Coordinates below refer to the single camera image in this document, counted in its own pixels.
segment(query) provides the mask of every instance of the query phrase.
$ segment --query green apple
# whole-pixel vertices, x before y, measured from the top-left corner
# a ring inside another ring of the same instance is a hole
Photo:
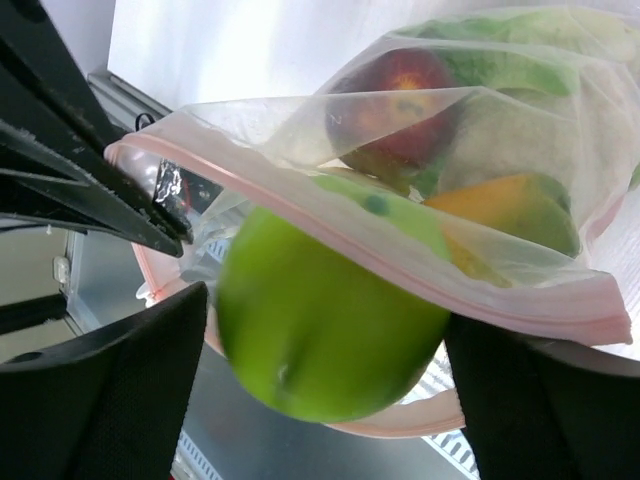
[[[320,180],[384,215],[411,202],[383,190]],[[429,211],[411,221],[434,227]],[[438,230],[417,237],[448,256]],[[300,420],[336,423],[373,414],[415,385],[442,341],[449,312],[383,280],[269,210],[246,219],[216,293],[222,347],[244,388]]]

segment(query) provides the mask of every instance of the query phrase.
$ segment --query red apple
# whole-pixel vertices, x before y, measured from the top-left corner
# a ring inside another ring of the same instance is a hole
[[[389,51],[351,72],[331,93],[454,86],[447,66],[436,54],[403,48]],[[401,179],[427,167],[453,139],[457,109],[439,108],[438,102],[443,101],[437,94],[416,93],[338,97],[328,102],[326,128],[345,164],[402,189]],[[379,138],[394,125],[410,126]]]

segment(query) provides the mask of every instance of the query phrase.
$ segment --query black bar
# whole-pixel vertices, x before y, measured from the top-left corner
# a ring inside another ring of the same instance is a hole
[[[41,325],[67,315],[67,300],[62,293],[34,298],[0,307],[0,335]]]

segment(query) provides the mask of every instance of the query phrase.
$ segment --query apple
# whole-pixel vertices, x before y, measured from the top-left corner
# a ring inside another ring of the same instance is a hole
[[[448,67],[435,53],[402,48],[351,72],[330,93],[455,86]],[[336,97],[328,101],[325,125],[336,153],[347,166],[406,191],[406,178],[430,165],[453,140],[458,108],[440,109],[441,101],[437,95],[415,92]],[[395,125],[409,126],[393,132]]]
[[[346,185],[336,194],[368,202],[363,208],[375,214],[393,215],[405,205],[386,208],[384,190],[335,178],[320,183],[329,190]],[[435,219],[415,207],[428,227],[418,236],[447,258]],[[216,309],[222,348],[241,385],[265,405],[317,423],[363,418],[405,396],[450,316],[262,207],[247,217],[227,254]]]

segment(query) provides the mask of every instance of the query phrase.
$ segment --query transparent plastic bag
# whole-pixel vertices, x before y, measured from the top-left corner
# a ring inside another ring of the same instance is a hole
[[[193,272],[213,287],[209,254],[241,228],[232,210],[257,204],[456,313],[586,345],[628,343],[621,288],[594,252],[640,160],[638,75],[632,18],[479,12],[384,36],[316,95],[188,106],[106,157],[125,171],[170,159],[225,187],[192,223],[180,261],[134,247],[152,297]],[[450,258],[434,253],[438,241]],[[410,415],[413,427],[382,422],[373,436],[458,428],[455,395],[445,403],[421,404],[420,428]]]

